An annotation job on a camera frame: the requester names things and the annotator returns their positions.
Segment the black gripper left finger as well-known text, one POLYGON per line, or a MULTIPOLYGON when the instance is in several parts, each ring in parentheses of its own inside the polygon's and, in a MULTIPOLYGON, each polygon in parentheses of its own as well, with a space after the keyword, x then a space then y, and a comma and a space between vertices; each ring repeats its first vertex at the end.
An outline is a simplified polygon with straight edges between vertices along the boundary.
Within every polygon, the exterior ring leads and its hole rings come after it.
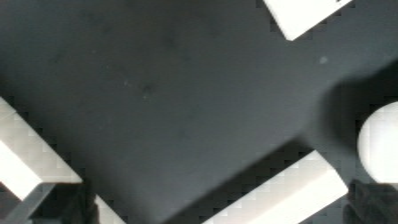
POLYGON ((0 224, 98 224, 91 183, 41 183, 0 224))

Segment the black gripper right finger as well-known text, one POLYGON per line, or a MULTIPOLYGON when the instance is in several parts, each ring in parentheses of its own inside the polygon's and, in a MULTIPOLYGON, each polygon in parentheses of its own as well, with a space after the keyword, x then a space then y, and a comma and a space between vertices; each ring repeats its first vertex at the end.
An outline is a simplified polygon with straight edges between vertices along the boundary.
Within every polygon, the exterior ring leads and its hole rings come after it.
POLYGON ((343 224, 398 224, 398 189, 391 184, 354 179, 347 199, 343 224))

